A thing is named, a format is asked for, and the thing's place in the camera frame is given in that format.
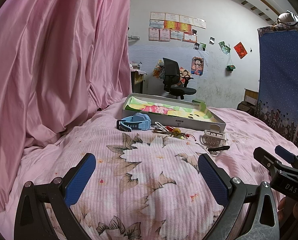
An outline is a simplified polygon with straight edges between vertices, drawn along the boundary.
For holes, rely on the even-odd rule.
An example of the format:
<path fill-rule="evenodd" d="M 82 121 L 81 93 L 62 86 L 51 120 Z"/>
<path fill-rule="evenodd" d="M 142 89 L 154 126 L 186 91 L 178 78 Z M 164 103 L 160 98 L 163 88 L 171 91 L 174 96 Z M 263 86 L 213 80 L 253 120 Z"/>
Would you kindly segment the right hand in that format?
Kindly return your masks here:
<path fill-rule="evenodd" d="M 278 204 L 278 221 L 283 225 L 290 215 L 298 221 L 298 202 L 289 197 L 283 197 Z"/>

